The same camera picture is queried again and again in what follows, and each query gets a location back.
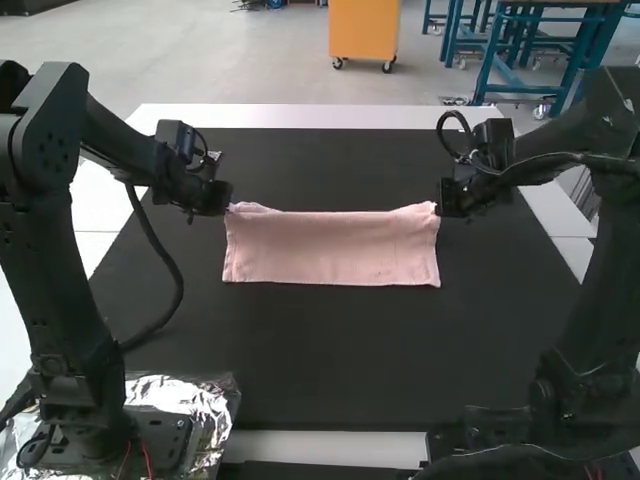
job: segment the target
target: aluminum foil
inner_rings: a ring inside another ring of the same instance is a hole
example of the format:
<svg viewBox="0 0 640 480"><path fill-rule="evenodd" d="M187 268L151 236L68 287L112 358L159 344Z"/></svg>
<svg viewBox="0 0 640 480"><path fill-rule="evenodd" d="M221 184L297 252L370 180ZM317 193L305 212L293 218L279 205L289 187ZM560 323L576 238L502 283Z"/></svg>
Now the aluminum foil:
<svg viewBox="0 0 640 480"><path fill-rule="evenodd" d="M182 467L174 479L215 477L240 403L240 393L231 375L213 380L169 375L130 374L126 381L125 405L154 407L189 415L193 430ZM109 480L111 469L88 475L64 475L52 470L22 470L16 465L18 451L40 424L36 412L17 415L0 434L0 480Z"/></svg>

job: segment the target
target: table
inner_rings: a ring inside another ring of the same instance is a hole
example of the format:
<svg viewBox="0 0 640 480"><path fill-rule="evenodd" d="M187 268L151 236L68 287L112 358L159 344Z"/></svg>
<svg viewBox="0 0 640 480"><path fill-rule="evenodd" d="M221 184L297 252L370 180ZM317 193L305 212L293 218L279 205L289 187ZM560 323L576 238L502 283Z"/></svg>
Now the table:
<svg viewBox="0 0 640 480"><path fill-rule="evenodd" d="M198 128L343 128L433 129L444 107L314 106L314 105L143 105L129 123L146 134L159 119L181 119ZM474 125L499 117L491 107L461 109ZM552 238L576 277L588 264L594 230L560 186L551 182L522 188L532 211ZM72 185L76 238L88 275L112 245L131 213L121 185L99 167L85 162ZM6 283L0 283L3 316L0 397L8 397L28 367L24 327ZM415 468L426 458L421 432L286 432L239 431L232 435L227 461L245 459Z"/></svg>

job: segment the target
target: caster wheel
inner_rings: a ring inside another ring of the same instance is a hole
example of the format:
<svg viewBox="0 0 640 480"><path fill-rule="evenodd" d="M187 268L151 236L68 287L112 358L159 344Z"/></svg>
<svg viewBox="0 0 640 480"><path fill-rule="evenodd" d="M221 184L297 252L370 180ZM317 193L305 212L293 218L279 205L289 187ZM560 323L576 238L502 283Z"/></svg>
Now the caster wheel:
<svg viewBox="0 0 640 480"><path fill-rule="evenodd" d="M466 106L466 105L469 105L469 103L470 103L470 100L469 100L469 98L468 98L468 97L456 97L456 98L453 100L453 104L454 104L456 107L464 107L464 106Z"/></svg>
<svg viewBox="0 0 640 480"><path fill-rule="evenodd" d="M551 110L551 105L549 105L548 103L538 105L533 109L533 118L538 121L544 120L549 116L549 110Z"/></svg>

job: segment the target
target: black mat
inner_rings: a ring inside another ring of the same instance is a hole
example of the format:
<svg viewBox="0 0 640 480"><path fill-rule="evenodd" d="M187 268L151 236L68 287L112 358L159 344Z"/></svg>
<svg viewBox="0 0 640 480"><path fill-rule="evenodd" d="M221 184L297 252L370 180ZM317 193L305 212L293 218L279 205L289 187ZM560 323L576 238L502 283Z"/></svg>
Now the black mat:
<svg viewBox="0 0 640 480"><path fill-rule="evenodd" d="M392 468L343 467L276 462L223 464L218 480L408 480L415 472Z"/></svg>
<svg viewBox="0 0 640 480"><path fill-rule="evenodd" d="M378 210L436 195L449 159L429 131L205 130L235 199L289 210ZM222 284L221 218L143 202L186 278L163 335L129 369L232 371L244 428L422 431L464 404L520 405L578 284L521 197L472 224L445 219L443 288ZM130 220L92 279L118 338L173 285Z"/></svg>

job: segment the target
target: pink towel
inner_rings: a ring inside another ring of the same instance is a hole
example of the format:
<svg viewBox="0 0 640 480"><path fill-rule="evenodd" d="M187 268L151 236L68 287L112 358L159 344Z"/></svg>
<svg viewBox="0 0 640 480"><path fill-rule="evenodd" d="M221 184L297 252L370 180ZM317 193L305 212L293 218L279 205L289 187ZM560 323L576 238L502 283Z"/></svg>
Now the pink towel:
<svg viewBox="0 0 640 480"><path fill-rule="evenodd" d="M229 206L225 282L440 286L435 203L390 212Z"/></svg>

